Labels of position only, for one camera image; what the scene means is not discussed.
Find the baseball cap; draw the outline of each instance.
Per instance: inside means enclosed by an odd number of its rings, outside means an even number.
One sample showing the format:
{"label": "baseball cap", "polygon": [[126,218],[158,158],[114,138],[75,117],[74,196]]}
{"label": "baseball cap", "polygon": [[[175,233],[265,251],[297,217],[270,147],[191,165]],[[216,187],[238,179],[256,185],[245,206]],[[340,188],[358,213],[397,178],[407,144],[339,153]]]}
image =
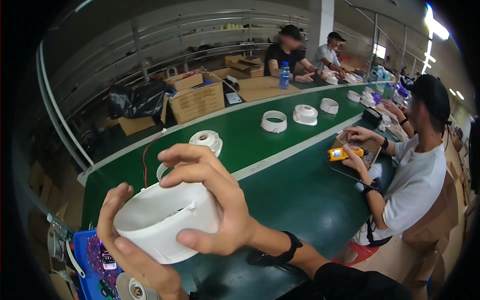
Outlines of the baseball cap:
{"label": "baseball cap", "polygon": [[444,85],[435,76],[420,76],[410,88],[412,95],[420,97],[429,113],[444,124],[450,125],[450,101]]}
{"label": "baseball cap", "polygon": [[329,33],[328,38],[336,38],[336,39],[341,40],[342,42],[345,42],[347,40],[336,31],[333,31],[333,32]]}
{"label": "baseball cap", "polygon": [[296,39],[299,42],[305,41],[305,39],[300,33],[300,30],[294,25],[284,26],[280,31],[280,34],[284,36],[291,36],[292,38]]}

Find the hand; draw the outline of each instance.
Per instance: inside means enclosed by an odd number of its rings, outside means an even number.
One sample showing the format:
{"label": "hand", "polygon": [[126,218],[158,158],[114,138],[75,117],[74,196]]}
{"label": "hand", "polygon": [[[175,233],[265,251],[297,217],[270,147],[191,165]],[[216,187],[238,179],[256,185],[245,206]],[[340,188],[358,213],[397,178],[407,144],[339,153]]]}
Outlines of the hand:
{"label": "hand", "polygon": [[317,70],[317,74],[320,76],[320,78],[322,78],[323,80],[327,79],[327,72],[325,72],[324,70],[320,70],[318,69]]}
{"label": "hand", "polygon": [[388,99],[382,99],[382,104],[388,111],[393,113],[399,121],[402,121],[401,119],[405,118],[405,114],[392,101]]}
{"label": "hand", "polygon": [[108,191],[98,217],[98,238],[124,272],[153,288],[164,300],[188,299],[181,287],[180,275],[169,265],[155,262],[138,247],[121,237],[113,228],[113,219],[133,194],[126,182]]}
{"label": "hand", "polygon": [[210,148],[176,144],[160,152],[158,159],[167,167],[180,162],[193,162],[175,167],[162,178],[160,186],[167,188],[181,182],[201,182],[214,194],[223,208],[223,219],[217,233],[185,229],[177,234],[180,244],[200,253],[229,255],[251,240],[259,224],[249,215],[243,191],[237,181]]}
{"label": "hand", "polygon": [[376,133],[374,133],[370,129],[366,129],[360,126],[348,127],[344,130],[348,132],[347,139],[349,141],[365,141],[373,138],[376,135]]}
{"label": "hand", "polygon": [[314,72],[305,73],[302,76],[295,77],[295,80],[298,81],[298,82],[312,82],[313,81],[312,76],[314,76],[314,75],[315,75]]}
{"label": "hand", "polygon": [[342,160],[342,164],[360,173],[362,168],[366,169],[367,167],[363,163],[363,160],[360,158],[360,156],[352,152],[352,149],[358,150],[359,147],[353,146],[352,148],[350,148],[347,145],[343,145],[343,150],[345,150],[345,152],[347,153],[348,158]]}

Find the plastic stool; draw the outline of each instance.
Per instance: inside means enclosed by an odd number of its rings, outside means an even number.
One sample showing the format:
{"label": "plastic stool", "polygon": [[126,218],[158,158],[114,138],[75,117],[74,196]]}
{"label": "plastic stool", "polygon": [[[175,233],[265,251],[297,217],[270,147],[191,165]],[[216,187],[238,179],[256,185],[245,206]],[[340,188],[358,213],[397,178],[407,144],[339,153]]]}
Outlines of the plastic stool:
{"label": "plastic stool", "polygon": [[[348,264],[345,264],[345,266],[350,267],[354,264],[358,264],[372,256],[375,252],[380,249],[380,247],[369,247],[369,246],[361,246],[358,245],[357,243],[354,243],[352,241],[349,241],[347,243],[347,246],[353,249],[357,253],[357,258]],[[337,263],[337,264],[342,264],[338,259],[334,258],[332,259],[332,262]]]}

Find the man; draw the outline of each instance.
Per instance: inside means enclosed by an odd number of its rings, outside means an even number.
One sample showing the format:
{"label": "man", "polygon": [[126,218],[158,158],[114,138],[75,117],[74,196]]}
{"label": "man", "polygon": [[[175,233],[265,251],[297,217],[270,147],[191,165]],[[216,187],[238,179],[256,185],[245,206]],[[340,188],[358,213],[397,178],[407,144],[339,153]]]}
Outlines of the man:
{"label": "man", "polygon": [[[346,129],[349,140],[373,139],[399,161],[385,195],[369,187],[363,192],[372,215],[353,238],[360,245],[381,246],[414,225],[428,212],[443,187],[446,160],[442,134],[445,124],[450,123],[448,93],[431,75],[420,76],[411,91],[408,122],[417,134],[410,140],[394,143],[363,127]],[[343,164],[355,169],[364,183],[375,186],[362,159],[347,146],[345,150],[350,158]]]}
{"label": "man", "polygon": [[[280,78],[280,67],[286,61],[290,67],[291,81],[312,82],[312,76],[315,74],[326,78],[325,72],[314,67],[299,50],[304,43],[305,39],[297,27],[293,25],[283,27],[278,36],[278,41],[271,44],[265,54],[264,76]],[[301,76],[294,75],[297,62],[300,62],[308,73]]]}
{"label": "man", "polygon": [[327,43],[318,47],[317,53],[313,57],[314,65],[320,70],[337,71],[341,78],[345,77],[345,71],[340,67],[340,62],[334,51],[335,48],[345,42],[345,38],[338,32],[331,32],[328,35]]}
{"label": "man", "polygon": [[[303,270],[319,289],[320,295],[317,299],[411,298],[393,279],[378,272],[363,272],[332,263],[293,234],[273,230],[258,223],[248,213],[238,182],[210,148],[176,144],[160,152],[158,159],[167,167],[177,166],[162,178],[160,186],[167,188],[181,182],[201,182],[215,195],[223,209],[223,218],[217,233],[185,229],[177,234],[180,244],[200,253],[220,255],[229,255],[243,245],[253,246],[260,250],[258,253],[262,259],[270,260],[274,264],[288,262]],[[196,299],[183,290],[181,277],[173,267],[158,264],[127,239],[120,237],[113,228],[115,214],[132,194],[133,187],[125,182],[107,193],[98,219],[98,238],[123,271],[153,288],[163,300]]]}

